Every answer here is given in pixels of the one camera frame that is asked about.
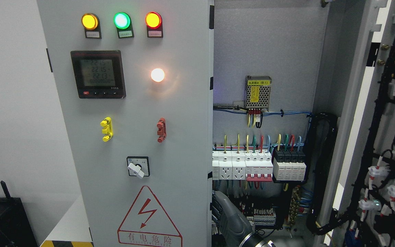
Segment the dark grey robot hand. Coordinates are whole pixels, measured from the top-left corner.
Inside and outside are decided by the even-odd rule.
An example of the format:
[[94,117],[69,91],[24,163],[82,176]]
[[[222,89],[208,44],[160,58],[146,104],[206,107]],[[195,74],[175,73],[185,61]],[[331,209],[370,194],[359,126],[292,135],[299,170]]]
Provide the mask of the dark grey robot hand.
[[220,191],[213,191],[212,218],[218,231],[224,236],[227,246],[241,247],[253,230],[250,222],[239,209]]

